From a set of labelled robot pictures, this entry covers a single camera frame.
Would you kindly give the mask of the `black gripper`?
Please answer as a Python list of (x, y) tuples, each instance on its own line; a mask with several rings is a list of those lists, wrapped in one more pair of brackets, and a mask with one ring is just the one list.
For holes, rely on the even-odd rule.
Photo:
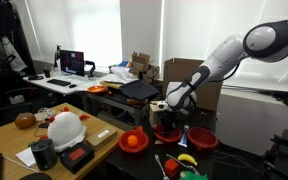
[(161, 118), (164, 133), (171, 132), (175, 127), (174, 113), (165, 111)]

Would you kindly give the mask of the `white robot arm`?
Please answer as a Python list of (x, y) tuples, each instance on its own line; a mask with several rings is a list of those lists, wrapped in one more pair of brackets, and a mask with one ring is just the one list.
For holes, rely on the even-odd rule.
[(163, 133), (176, 128), (175, 114), (193, 105), (197, 99), (194, 90), (209, 82), (221, 82), (240, 62), (252, 58), (273, 63), (288, 57), (288, 20), (259, 24), (245, 36), (232, 35), (180, 83), (167, 87), (161, 120)]

